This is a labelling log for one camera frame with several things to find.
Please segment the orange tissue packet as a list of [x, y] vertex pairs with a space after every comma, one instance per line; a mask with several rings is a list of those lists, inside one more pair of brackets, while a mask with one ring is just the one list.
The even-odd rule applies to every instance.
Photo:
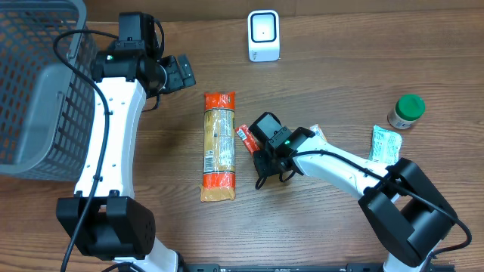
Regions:
[[313, 131], [318, 137], [322, 138], [324, 141], [327, 141], [327, 138], [325, 137], [319, 124], [314, 124], [310, 126], [309, 129]]

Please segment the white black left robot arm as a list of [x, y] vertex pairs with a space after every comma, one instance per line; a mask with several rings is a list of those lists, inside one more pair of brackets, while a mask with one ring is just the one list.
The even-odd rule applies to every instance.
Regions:
[[139, 119], [149, 98], [196, 82], [185, 55], [164, 54], [159, 20], [142, 12], [119, 15], [119, 32], [91, 62], [85, 82], [95, 91], [95, 114], [85, 165], [56, 216], [69, 249], [109, 261], [121, 271], [184, 271], [181, 255], [156, 236], [151, 210], [137, 202], [132, 166]]

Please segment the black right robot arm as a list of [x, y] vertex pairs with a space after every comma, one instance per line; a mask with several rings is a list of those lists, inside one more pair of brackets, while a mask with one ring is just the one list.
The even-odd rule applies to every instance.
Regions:
[[261, 145], [253, 155], [257, 189], [272, 175], [285, 182], [285, 172], [326, 181], [357, 199], [389, 253], [383, 271], [429, 269], [457, 214], [416, 163], [363, 159], [329, 144], [317, 127], [291, 131], [270, 112], [249, 130]]

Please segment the red snack package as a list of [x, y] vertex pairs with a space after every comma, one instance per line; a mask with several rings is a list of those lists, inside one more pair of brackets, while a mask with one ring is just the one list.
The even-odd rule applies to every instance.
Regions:
[[235, 93], [206, 93], [200, 200], [235, 199]]

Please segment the teal snack pouch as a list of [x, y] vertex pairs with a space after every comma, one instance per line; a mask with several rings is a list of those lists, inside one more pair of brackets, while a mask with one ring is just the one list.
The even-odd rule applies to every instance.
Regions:
[[374, 162], [394, 165], [399, 160], [402, 142], [403, 139], [400, 134], [375, 125], [373, 127], [371, 150], [368, 159]]

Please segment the thin red snack stick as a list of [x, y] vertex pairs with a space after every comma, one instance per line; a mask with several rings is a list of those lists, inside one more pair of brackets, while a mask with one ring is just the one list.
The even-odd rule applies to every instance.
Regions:
[[252, 156], [256, 151], [260, 150], [259, 145], [256, 142], [253, 134], [250, 132], [249, 127], [243, 124], [235, 129], [236, 134], [243, 141], [244, 146]]

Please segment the green lidded jar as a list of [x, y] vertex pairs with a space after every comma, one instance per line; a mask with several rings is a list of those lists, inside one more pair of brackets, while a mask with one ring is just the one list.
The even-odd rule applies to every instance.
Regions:
[[397, 129], [410, 128], [426, 110], [426, 104], [417, 94], [406, 94], [399, 98], [389, 111], [387, 121]]

